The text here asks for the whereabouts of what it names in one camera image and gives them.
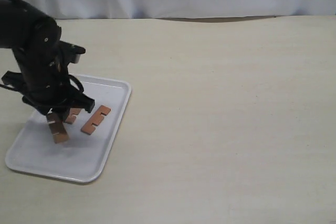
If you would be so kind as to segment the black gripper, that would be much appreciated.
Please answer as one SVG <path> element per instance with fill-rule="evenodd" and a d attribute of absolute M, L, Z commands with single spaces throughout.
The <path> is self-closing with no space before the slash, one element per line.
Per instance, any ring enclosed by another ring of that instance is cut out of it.
<path fill-rule="evenodd" d="M 65 122 L 70 108 L 91 113 L 95 100 L 84 94 L 81 82 L 63 65 L 59 48 L 45 52 L 12 49 L 20 72 L 7 71 L 1 87 L 20 93 L 22 101 L 41 114 L 48 114 L 49 122 Z"/>

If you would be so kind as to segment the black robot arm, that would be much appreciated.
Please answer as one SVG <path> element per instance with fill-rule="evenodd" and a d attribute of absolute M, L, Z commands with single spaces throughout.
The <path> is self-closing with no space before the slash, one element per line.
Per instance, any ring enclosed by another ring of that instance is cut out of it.
<path fill-rule="evenodd" d="M 1 87 L 22 94 L 22 101 L 40 114 L 54 112 L 65 121 L 72 108 L 90 113 L 95 107 L 68 71 L 86 50 L 62 41 L 52 17 L 23 0 L 1 0 L 1 48 L 13 52 L 20 69 L 7 71 Z"/>

